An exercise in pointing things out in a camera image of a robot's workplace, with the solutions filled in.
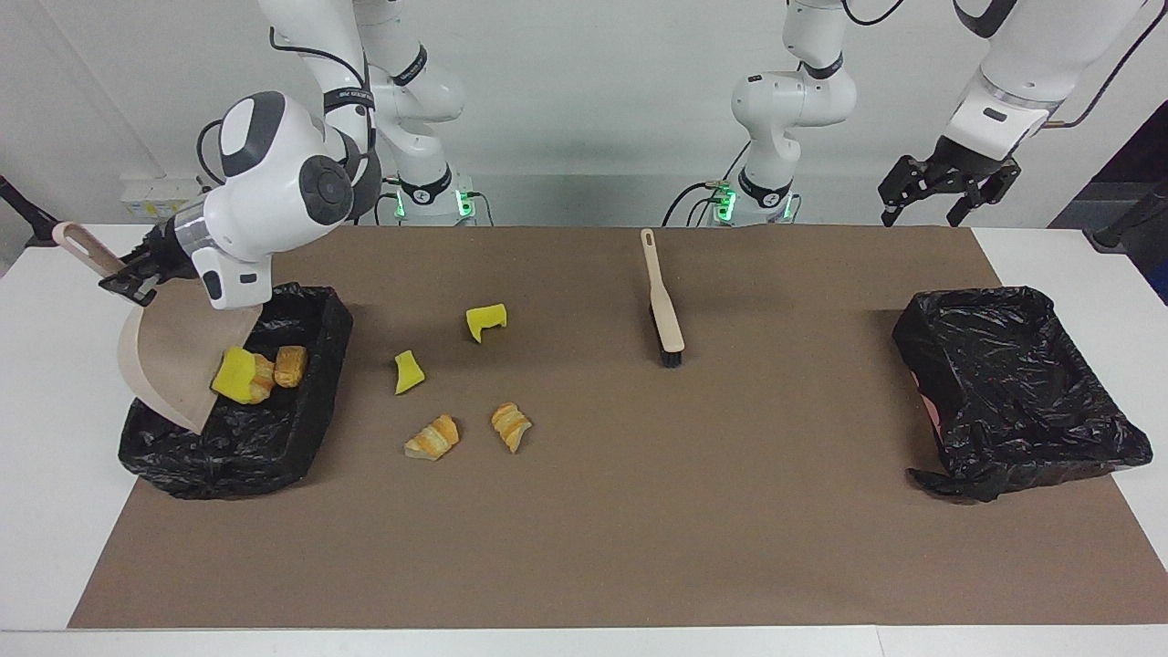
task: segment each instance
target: white wall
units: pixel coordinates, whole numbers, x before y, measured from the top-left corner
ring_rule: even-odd
[[[854,7],[872,15],[890,1]],[[1090,71],[1068,116],[1154,12]],[[736,79],[793,65],[783,14],[780,0],[409,7],[433,60],[466,81],[464,117],[439,130],[502,223],[652,223],[683,182],[721,175],[745,141],[729,110]],[[119,179],[193,175],[197,130],[238,97],[276,88],[319,108],[307,70],[270,50],[266,29],[246,0],[0,2],[0,171],[61,219],[125,221]],[[877,182],[901,154],[931,152],[985,50],[945,0],[849,28],[860,101],[848,123],[799,133],[800,221],[876,223]],[[1087,123],[1024,145],[1006,202],[969,223],[1045,226],[1168,97],[1163,61],[1168,28]],[[941,222],[951,200],[918,203],[904,222]]]

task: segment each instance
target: wooden brush handle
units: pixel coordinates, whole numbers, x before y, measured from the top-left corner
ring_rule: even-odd
[[[661,281],[661,262],[656,257],[656,237],[648,228],[641,230],[641,247],[645,248],[645,267],[649,270],[649,285],[665,286]]]
[[[669,298],[669,291],[665,289],[665,281],[661,278],[656,237],[648,228],[641,230],[641,247],[645,249],[645,267],[649,271],[649,304],[653,307],[653,318],[656,323],[661,348],[673,353],[680,352],[686,348],[686,340],[681,337],[681,326],[677,324],[677,313],[673,309],[673,299]]]

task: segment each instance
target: black bristles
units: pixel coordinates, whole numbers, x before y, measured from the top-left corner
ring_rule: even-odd
[[[681,366],[681,352],[667,352],[661,350],[661,365],[674,368]]]
[[[653,306],[649,306],[649,321],[653,323],[653,332],[658,337],[658,351],[661,352],[661,365],[673,369],[674,367],[681,366],[681,352],[667,352],[665,351],[665,345],[661,344],[661,332],[656,327],[656,314],[653,313]]]

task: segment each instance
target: bread piece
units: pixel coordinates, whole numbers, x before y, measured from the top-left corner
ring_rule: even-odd
[[[258,353],[251,355],[256,358],[256,374],[251,378],[249,390],[251,392],[251,403],[259,403],[272,396],[272,387],[276,385],[276,365]]]
[[[520,441],[523,440],[523,434],[531,428],[531,421],[514,402],[507,402],[491,415],[491,426],[499,433],[499,437],[503,440],[507,449],[515,454]]]
[[[405,443],[405,456],[438,461],[456,444],[458,426],[454,424],[454,419],[443,414]]]
[[[276,385],[281,388],[294,388],[304,379],[304,371],[308,367],[308,350],[288,345],[280,347],[276,353]]]

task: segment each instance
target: electrical outlet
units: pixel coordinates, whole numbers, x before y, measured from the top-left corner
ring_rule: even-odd
[[[202,193],[202,185],[192,178],[127,180],[121,205],[134,219],[158,221],[171,219],[179,208]]]

